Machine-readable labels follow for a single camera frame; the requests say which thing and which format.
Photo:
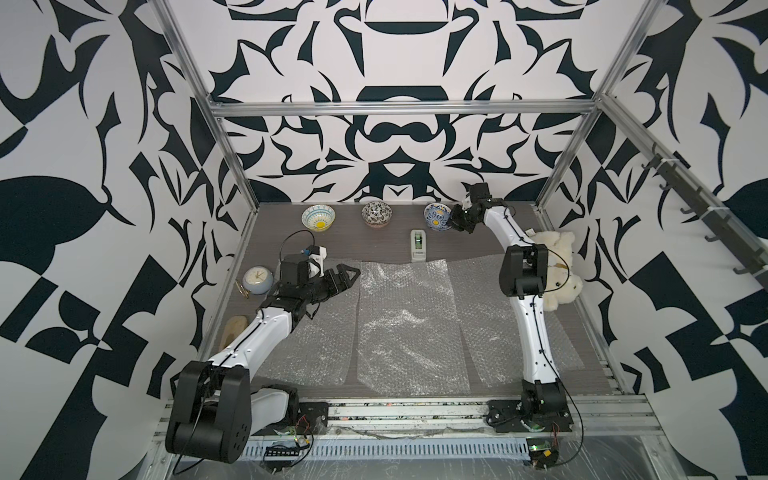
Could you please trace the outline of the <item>blue yellow floral bowl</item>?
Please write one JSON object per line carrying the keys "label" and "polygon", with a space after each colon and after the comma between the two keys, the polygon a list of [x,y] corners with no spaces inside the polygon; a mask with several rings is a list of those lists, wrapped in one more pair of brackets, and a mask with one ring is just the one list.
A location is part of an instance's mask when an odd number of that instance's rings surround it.
{"label": "blue yellow floral bowl", "polygon": [[425,222],[434,231],[450,230],[450,217],[451,208],[443,203],[433,202],[424,208]]}

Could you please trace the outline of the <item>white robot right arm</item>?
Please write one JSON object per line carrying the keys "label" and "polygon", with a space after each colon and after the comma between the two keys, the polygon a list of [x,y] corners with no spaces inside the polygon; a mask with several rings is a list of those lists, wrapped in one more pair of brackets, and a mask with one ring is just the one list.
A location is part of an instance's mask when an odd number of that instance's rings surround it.
{"label": "white robot right arm", "polygon": [[552,360],[544,320],[549,250],[526,235],[505,200],[493,197],[486,183],[468,187],[462,203],[451,208],[449,224],[467,233],[482,224],[504,248],[498,282],[510,300],[521,340],[522,415],[532,418],[565,412],[568,396]]}

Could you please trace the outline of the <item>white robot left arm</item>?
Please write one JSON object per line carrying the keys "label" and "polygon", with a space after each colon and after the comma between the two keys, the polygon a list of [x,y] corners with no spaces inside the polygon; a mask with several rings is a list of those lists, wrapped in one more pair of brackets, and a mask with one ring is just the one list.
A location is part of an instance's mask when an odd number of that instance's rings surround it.
{"label": "white robot left arm", "polygon": [[343,263],[325,269],[322,247],[308,247],[281,260],[279,276],[254,319],[228,346],[206,361],[191,361],[180,372],[165,435],[171,454],[233,463],[250,436],[270,425],[295,423],[294,389],[252,388],[272,351],[310,307],[351,289],[361,271]]}

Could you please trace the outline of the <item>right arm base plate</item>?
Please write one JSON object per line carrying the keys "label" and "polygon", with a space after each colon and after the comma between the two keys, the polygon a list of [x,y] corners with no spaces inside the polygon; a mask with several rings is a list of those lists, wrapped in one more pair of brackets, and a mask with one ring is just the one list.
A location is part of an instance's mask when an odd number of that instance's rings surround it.
{"label": "right arm base plate", "polygon": [[567,402],[524,397],[490,400],[484,422],[496,433],[570,432],[574,423]]}

